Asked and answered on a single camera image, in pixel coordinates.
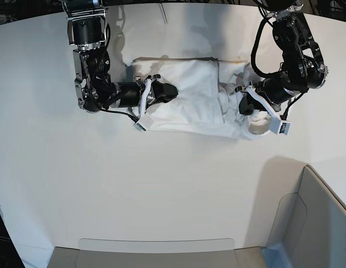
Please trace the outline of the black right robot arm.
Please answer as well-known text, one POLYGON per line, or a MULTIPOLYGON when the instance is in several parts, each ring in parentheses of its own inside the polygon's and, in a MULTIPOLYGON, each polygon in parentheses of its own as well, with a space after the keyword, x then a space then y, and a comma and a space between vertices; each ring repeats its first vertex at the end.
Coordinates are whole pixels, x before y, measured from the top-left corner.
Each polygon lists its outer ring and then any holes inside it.
POLYGON ((139 114, 127 113, 136 120, 146 108, 168 103, 178 96, 175 86, 161 83, 159 74, 134 82, 112 82, 108 45, 111 29, 107 22, 107 1, 63 1, 67 14, 67 35, 73 50, 75 91, 78 106, 91 113, 122 114, 122 109, 138 108, 139 114))

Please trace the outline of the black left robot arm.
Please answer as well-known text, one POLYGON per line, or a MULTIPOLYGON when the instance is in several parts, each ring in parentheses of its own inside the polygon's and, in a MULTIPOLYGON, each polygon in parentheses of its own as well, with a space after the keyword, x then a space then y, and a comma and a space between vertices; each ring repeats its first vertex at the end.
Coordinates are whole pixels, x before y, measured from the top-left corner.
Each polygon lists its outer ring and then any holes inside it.
POLYGON ((325 83, 328 68, 318 43, 314 40, 301 1, 256 1, 262 14, 250 55, 253 71, 262 81, 253 82, 255 92, 275 111, 287 103, 290 107, 309 89, 325 83), (257 67, 256 55, 266 24, 272 27, 274 41, 282 51, 283 61, 277 71, 265 73, 257 67))

